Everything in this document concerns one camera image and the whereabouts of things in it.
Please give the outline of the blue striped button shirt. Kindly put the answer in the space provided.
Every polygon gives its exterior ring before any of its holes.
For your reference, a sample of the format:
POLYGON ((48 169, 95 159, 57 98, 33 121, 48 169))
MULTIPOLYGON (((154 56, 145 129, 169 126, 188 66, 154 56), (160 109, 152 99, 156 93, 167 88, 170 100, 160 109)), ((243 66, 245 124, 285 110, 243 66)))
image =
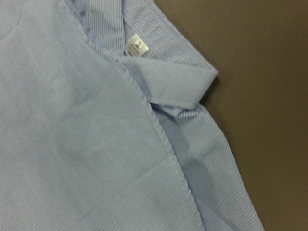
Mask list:
POLYGON ((1 1, 1 230, 263 230, 217 73, 152 0, 1 1))

